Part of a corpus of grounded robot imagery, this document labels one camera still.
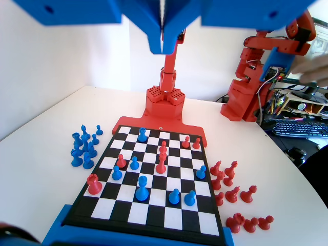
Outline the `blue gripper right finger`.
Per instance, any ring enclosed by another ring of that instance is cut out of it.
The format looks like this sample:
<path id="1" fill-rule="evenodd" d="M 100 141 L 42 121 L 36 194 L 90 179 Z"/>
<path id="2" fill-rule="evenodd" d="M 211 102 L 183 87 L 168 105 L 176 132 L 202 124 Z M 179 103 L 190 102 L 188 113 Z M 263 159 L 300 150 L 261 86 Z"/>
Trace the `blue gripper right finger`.
<path id="1" fill-rule="evenodd" d="M 205 13 L 213 1 L 165 1 L 163 53 L 173 54 L 179 34 Z"/>

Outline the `person's hand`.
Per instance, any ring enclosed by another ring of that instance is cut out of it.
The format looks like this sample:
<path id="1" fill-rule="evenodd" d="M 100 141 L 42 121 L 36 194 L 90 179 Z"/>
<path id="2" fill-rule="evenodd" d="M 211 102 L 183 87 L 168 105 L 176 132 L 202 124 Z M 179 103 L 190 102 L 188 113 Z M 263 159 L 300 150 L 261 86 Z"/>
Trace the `person's hand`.
<path id="1" fill-rule="evenodd" d="M 299 82 L 301 84 L 308 84 L 315 82 L 318 87 L 327 87 L 327 54 L 323 54 L 314 58 L 306 58 L 304 56 L 297 56 L 291 67 L 293 74 L 301 74 Z"/>

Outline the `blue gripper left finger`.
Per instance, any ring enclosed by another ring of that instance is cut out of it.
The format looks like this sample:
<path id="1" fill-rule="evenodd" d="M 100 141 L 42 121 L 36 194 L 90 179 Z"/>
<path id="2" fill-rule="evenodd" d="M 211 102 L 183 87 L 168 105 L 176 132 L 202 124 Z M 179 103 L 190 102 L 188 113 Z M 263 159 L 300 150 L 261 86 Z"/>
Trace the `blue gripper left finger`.
<path id="1" fill-rule="evenodd" d="M 162 54 L 160 1 L 122 1 L 122 13 L 147 35 L 150 51 Z"/>

